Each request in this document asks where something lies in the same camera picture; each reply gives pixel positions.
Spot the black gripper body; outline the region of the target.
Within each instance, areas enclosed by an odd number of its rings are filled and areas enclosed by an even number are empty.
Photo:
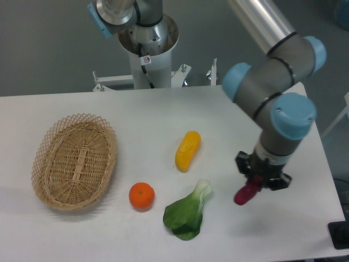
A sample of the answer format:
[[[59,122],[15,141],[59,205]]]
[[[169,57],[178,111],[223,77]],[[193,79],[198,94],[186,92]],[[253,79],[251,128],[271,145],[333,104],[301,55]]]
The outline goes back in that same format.
[[[271,159],[269,158],[261,160],[255,152],[253,154],[250,154],[249,162],[251,166],[251,172],[250,174],[246,175],[247,179],[252,178],[255,175],[259,175],[264,180],[264,178],[268,175],[283,172],[283,168],[285,166],[285,164],[272,164]]]

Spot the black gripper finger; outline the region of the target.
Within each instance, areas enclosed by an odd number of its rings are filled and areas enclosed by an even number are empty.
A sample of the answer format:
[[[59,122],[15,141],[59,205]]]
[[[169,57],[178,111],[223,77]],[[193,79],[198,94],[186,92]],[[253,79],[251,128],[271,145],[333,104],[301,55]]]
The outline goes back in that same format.
[[[292,181],[292,177],[286,173],[280,172],[268,175],[263,180],[263,187],[270,190],[281,190],[288,188]]]
[[[250,160],[250,155],[243,151],[239,151],[239,153],[235,158],[238,170],[243,175],[248,175],[251,172],[251,166],[250,166],[249,160]]]

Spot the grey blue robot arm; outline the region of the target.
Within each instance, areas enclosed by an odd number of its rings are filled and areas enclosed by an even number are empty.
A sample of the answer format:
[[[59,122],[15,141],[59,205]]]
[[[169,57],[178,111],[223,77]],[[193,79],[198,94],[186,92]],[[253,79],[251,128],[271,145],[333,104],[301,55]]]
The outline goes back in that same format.
[[[258,68],[238,63],[222,80],[225,94],[262,129],[253,153],[236,157],[247,179],[241,192],[284,189],[291,178],[283,167],[316,118],[314,103],[289,89],[323,66],[326,48],[314,37],[300,37],[272,1],[229,4],[268,57]],[[165,55],[178,32],[162,1],[93,1],[88,11],[99,31],[105,37],[118,35],[130,54],[136,89],[171,87]]]

